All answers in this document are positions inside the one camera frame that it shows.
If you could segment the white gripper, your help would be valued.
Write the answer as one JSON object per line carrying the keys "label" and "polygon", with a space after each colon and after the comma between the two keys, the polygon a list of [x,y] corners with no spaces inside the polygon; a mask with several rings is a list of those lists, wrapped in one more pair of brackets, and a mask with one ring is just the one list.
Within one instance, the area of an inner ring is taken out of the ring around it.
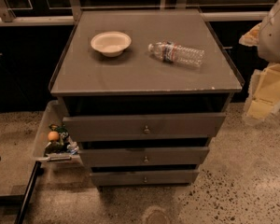
{"label": "white gripper", "polygon": [[243,120],[262,122],[280,110],[280,63],[255,70],[249,83]]}

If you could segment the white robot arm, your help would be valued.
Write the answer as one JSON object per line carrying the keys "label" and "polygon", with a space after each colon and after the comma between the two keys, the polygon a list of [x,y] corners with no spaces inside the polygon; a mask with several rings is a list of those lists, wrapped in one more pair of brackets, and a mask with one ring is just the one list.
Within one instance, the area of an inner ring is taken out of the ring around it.
{"label": "white robot arm", "polygon": [[280,0],[239,43],[256,47],[258,56],[269,63],[262,71],[254,71],[245,101],[243,120],[256,125],[280,110]]}

